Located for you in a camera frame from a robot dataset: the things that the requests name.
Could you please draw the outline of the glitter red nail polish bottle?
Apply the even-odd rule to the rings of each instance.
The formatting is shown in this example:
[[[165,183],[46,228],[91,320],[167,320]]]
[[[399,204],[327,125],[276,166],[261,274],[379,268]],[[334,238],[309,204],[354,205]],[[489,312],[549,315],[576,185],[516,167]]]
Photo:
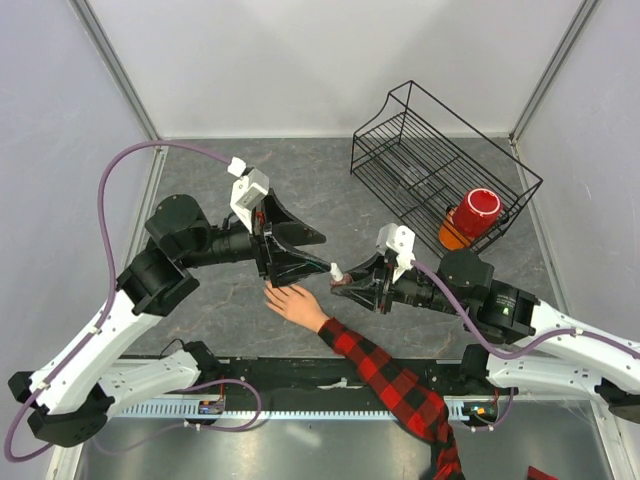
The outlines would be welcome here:
[[[341,276],[333,276],[330,280],[332,287],[343,286],[353,282],[352,277],[349,274],[342,274]]]

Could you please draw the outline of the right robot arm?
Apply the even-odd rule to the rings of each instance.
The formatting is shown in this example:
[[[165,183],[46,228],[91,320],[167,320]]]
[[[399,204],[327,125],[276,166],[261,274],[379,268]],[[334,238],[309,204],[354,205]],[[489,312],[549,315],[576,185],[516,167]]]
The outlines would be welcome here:
[[[639,344],[585,324],[535,295],[494,279],[468,249],[445,254],[437,270],[395,253],[341,271],[331,291],[386,314],[396,303],[457,315],[475,338],[458,381],[477,394],[493,385],[582,395],[623,420],[639,421]]]

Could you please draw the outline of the red plaid sleeve forearm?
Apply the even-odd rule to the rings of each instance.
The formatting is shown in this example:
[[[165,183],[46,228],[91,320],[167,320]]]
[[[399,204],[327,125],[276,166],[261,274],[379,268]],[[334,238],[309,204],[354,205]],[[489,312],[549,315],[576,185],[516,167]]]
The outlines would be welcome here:
[[[379,345],[335,318],[324,321],[318,335],[334,353],[355,366],[361,380],[404,427],[431,445],[436,479],[465,477],[449,409],[439,394]]]

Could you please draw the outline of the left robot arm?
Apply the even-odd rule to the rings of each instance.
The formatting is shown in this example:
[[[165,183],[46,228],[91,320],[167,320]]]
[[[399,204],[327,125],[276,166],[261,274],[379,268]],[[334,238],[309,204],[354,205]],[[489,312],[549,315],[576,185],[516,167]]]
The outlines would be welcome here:
[[[199,287],[192,270],[252,261],[261,278],[282,287],[330,269],[304,250],[325,243],[325,235],[290,213],[273,191],[251,202],[246,217],[222,225],[211,224],[192,196],[173,195],[160,202],[145,229],[145,247],[112,276],[106,300],[85,327],[43,367],[10,377],[8,387],[36,439],[73,447],[133,405],[169,392],[216,388],[221,366],[201,341],[129,372],[110,370]]]

